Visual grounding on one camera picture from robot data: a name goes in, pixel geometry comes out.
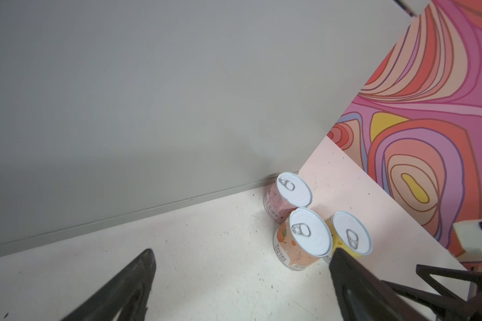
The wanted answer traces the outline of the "pink can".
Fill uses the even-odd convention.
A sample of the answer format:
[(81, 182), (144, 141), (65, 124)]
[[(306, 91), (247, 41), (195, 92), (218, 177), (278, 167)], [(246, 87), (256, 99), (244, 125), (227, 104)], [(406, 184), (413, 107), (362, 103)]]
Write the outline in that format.
[(266, 213), (277, 223), (282, 223), (300, 207), (309, 207), (313, 194), (308, 184), (294, 173), (281, 173), (270, 186), (263, 205)]

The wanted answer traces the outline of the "orange label can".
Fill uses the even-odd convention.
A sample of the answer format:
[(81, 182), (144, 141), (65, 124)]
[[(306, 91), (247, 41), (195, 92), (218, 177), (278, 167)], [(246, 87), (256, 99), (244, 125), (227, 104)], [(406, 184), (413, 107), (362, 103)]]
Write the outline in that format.
[(281, 223), (273, 237), (279, 261), (293, 271), (302, 271), (333, 250), (333, 237), (316, 212), (300, 207)]

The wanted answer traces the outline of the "yellow can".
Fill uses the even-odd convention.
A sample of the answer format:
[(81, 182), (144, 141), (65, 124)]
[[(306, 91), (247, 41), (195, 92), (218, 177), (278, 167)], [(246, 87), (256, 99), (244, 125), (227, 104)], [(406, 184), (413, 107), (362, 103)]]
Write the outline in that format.
[(331, 252), (324, 258), (330, 264), (336, 250), (343, 249), (353, 258), (372, 253), (373, 241), (364, 224), (346, 211), (337, 211), (325, 220), (332, 235)]

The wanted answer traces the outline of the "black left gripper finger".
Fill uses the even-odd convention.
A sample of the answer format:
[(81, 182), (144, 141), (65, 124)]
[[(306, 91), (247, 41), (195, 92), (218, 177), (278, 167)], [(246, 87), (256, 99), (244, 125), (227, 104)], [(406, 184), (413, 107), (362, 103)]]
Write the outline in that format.
[(64, 320), (144, 320), (156, 273), (153, 250), (142, 251)]

